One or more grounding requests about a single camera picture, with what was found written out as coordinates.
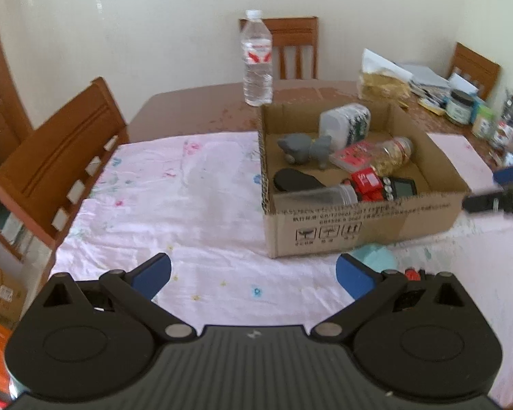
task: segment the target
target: black jar lid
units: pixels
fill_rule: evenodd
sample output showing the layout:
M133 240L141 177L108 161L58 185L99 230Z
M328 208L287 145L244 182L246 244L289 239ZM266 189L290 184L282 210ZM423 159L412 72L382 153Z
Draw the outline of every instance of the black jar lid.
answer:
M460 90L453 90L450 94L450 97L456 101L459 101L462 105L468 106L468 108L471 108L473 103L475 103L475 100L471 95L466 94Z

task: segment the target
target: gray ribbed panel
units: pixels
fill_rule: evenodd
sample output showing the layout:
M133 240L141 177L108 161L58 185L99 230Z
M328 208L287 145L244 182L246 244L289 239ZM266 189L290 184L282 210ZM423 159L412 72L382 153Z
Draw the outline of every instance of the gray ribbed panel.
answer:
M258 337L250 337L260 332ZM169 345L137 383L83 404L22 396L12 410L436 410L369 383L342 347L307 338L302 327L208 327L188 344ZM485 397L449 410L498 409Z

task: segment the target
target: cardboard box on floor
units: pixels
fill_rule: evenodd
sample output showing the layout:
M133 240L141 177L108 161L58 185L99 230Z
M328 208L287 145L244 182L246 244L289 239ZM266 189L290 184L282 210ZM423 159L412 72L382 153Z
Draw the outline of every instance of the cardboard box on floor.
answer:
M289 165L277 139L290 133L318 136L323 111L347 103L335 101L305 104L272 104L260 111L260 162L265 234L270 257L345 251L368 243L390 244L448 230L462 209L468 186L449 159L412 122L397 104L361 102L371 111L368 140L408 137L415 151L411 162L393 175L414 179L419 195L392 202L361 202L322 208L309 204L299 211L276 211L274 174L296 168L334 186L349 173L329 164L320 170L316 162Z
M26 296L27 291L20 282L0 268L0 316L17 322Z

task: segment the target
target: gray plush toy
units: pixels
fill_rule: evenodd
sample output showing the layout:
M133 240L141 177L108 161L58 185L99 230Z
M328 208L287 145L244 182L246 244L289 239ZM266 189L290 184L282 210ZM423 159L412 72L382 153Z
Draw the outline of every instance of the gray plush toy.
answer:
M302 165L310 159L319 162L319 168L325 169L329 160L331 136L323 135L312 140L307 134L289 134L277 141L290 164Z

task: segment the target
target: brown tabletop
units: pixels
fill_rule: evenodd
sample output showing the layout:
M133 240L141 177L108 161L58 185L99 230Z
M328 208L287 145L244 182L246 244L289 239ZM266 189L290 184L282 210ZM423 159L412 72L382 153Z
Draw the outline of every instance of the brown tabletop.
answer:
M355 82L324 80L279 80L274 82L275 103L353 98ZM459 127L445 116L425 110L416 97L409 101L408 113L426 132L463 134L483 160L494 167L490 146L471 133L471 127ZM128 126L132 142L175 135L205 134L221 131L253 131L257 109L244 101L241 83L203 86L166 92L150 98Z

